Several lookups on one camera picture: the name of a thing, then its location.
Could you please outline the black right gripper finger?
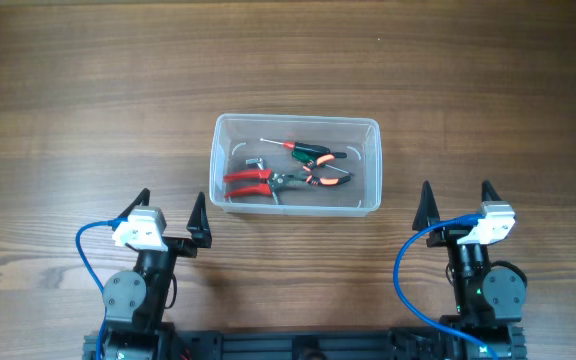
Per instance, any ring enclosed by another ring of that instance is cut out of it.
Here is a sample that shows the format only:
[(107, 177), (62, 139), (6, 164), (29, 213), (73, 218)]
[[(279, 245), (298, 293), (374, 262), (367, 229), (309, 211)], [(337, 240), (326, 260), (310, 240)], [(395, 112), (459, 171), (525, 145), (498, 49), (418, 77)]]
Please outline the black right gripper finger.
[(484, 180), (482, 182), (481, 200), (482, 200), (482, 202), (501, 201), (501, 197), (499, 196), (497, 191), (494, 189), (493, 185), (491, 184), (491, 182), (489, 180)]
[(438, 222), (440, 222), (439, 210), (430, 182), (426, 180), (422, 185), (420, 202), (412, 223), (412, 229), (422, 231)]

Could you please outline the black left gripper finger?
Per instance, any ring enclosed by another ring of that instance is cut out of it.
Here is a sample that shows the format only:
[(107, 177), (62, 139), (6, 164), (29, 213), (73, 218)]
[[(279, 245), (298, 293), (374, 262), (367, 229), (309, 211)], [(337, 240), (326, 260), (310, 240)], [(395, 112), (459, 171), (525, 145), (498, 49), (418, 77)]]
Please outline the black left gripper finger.
[(212, 234), (206, 212), (205, 194), (199, 192), (189, 217), (187, 231), (192, 239), (211, 239)]
[(148, 206), (150, 201), (150, 190), (143, 188), (137, 197), (118, 215), (118, 218), (127, 218), (136, 206)]

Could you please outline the clear plastic container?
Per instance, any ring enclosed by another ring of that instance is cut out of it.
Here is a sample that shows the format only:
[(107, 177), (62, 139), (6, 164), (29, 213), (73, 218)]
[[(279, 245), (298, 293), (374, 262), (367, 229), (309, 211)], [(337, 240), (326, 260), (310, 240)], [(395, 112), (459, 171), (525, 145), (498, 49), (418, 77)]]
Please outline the clear plastic container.
[[(277, 205), (273, 197), (252, 195), (226, 198), (223, 177), (248, 167), (246, 160), (261, 157), (265, 169), (281, 174), (296, 174), (302, 163), (293, 150), (260, 138), (280, 142), (302, 142), (321, 145), (330, 153), (344, 152), (347, 157), (335, 159), (314, 173), (321, 178), (340, 178), (352, 173), (351, 180), (338, 186), (305, 186), (280, 190)], [(217, 119), (210, 160), (210, 199), (226, 212), (362, 217), (381, 205), (383, 159), (380, 128), (369, 118), (222, 114)]]

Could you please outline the silver L-shaped socket wrench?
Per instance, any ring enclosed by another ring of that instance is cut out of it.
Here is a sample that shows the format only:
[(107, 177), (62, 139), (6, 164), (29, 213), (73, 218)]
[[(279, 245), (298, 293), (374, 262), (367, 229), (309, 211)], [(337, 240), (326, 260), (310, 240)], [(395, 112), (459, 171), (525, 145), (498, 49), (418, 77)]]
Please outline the silver L-shaped socket wrench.
[[(247, 159), (247, 160), (246, 160), (246, 165), (247, 165), (248, 167), (254, 167), (254, 166), (256, 166), (256, 167), (258, 167), (260, 170), (264, 170), (264, 169), (265, 169), (265, 163), (264, 163), (264, 160), (263, 160), (261, 157)], [(279, 197), (278, 197), (277, 193), (276, 193), (274, 190), (271, 191), (271, 195), (272, 195), (275, 203), (276, 203), (277, 205), (280, 205)]]

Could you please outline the red handled cutters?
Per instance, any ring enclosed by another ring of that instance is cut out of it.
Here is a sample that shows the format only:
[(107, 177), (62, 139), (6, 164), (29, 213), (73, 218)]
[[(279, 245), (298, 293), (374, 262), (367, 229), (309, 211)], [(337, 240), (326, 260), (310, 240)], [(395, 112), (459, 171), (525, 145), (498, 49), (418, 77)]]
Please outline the red handled cutters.
[(223, 177), (227, 184), (226, 198), (263, 195), (277, 197), (280, 190), (305, 186), (292, 174), (281, 174), (271, 169), (248, 169)]

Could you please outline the orange black needle-nose pliers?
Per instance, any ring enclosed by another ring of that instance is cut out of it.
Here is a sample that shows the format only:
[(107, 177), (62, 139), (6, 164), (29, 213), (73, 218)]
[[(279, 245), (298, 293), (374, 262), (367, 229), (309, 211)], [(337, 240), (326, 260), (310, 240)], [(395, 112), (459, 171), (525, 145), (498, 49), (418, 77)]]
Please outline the orange black needle-nose pliers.
[(315, 169), (325, 167), (329, 162), (332, 162), (335, 159), (346, 158), (347, 157), (346, 153), (334, 152), (322, 156), (318, 155), (315, 156), (317, 157), (315, 161), (311, 161), (306, 164), (301, 162), (302, 169), (298, 173), (293, 174), (292, 177), (296, 180), (305, 182), (313, 186), (338, 186), (347, 183), (351, 180), (352, 175), (347, 174), (340, 178), (321, 178), (314, 173)]

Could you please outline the green handled screwdriver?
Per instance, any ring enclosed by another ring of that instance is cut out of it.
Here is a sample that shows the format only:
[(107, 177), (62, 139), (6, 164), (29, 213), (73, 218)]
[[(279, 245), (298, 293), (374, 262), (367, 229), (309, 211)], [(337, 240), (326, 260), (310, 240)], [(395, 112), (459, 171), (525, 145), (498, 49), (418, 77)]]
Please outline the green handled screwdriver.
[[(315, 161), (317, 159), (317, 157), (315, 155), (312, 155), (312, 154), (309, 154), (306, 152), (297, 151), (297, 150), (293, 150), (291, 155), (294, 159), (296, 159), (296, 160), (298, 160), (304, 164), (309, 163), (311, 161)], [(347, 175), (352, 175), (351, 172), (337, 168), (333, 165), (329, 165), (329, 168), (334, 169), (334, 170), (339, 171), (339, 172), (342, 172), (342, 173), (345, 173)]]

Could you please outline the black red-collar screwdriver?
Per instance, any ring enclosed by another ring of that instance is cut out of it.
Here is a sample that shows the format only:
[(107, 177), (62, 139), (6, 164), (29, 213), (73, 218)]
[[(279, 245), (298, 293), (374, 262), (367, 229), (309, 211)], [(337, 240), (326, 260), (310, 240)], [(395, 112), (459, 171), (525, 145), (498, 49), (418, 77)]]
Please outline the black red-collar screwdriver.
[(276, 145), (281, 145), (282, 147), (287, 148), (287, 149), (291, 149), (291, 150), (295, 150), (295, 151), (301, 151), (301, 152), (314, 154), (314, 155), (318, 155), (318, 156), (326, 155), (326, 154), (329, 154), (331, 152), (331, 150), (327, 147), (324, 147), (321, 145), (306, 144), (306, 143), (302, 143), (302, 142), (280, 142), (280, 141), (269, 140), (269, 139), (264, 139), (264, 138), (260, 138), (260, 141), (272, 143), (272, 144), (276, 144)]

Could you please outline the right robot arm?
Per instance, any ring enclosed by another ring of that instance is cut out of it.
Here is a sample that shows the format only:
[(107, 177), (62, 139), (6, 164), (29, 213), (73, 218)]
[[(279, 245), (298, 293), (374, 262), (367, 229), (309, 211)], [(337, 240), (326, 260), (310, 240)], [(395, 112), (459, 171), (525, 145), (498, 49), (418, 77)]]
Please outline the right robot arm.
[(446, 225), (429, 232), (429, 248), (448, 253), (447, 278), (454, 291), (456, 316), (439, 323), (481, 341), (479, 345), (437, 330), (419, 338), (420, 354), (428, 359), (525, 359), (524, 331), (517, 324), (527, 296), (525, 273), (507, 261), (491, 261), (488, 248), (515, 225), (511, 205), (501, 199), (489, 181), (482, 183), (482, 216), (473, 225)]

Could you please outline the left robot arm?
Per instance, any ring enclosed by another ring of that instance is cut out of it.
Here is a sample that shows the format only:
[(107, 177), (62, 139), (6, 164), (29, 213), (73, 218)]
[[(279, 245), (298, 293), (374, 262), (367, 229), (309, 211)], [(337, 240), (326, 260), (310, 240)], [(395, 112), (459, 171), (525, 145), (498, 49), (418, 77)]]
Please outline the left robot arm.
[[(102, 359), (191, 359), (192, 348), (178, 335), (172, 323), (163, 320), (178, 294), (174, 268), (179, 257), (194, 258), (209, 249), (212, 234), (205, 195), (197, 195), (186, 229), (188, 237), (164, 234), (167, 226), (160, 208), (149, 204), (145, 188), (118, 217), (84, 225), (75, 236), (77, 251), (98, 286), (104, 303), (104, 318), (98, 331), (84, 337), (82, 357)], [(131, 270), (101, 282), (84, 254), (81, 238), (95, 227), (110, 227), (119, 247), (137, 253)]]

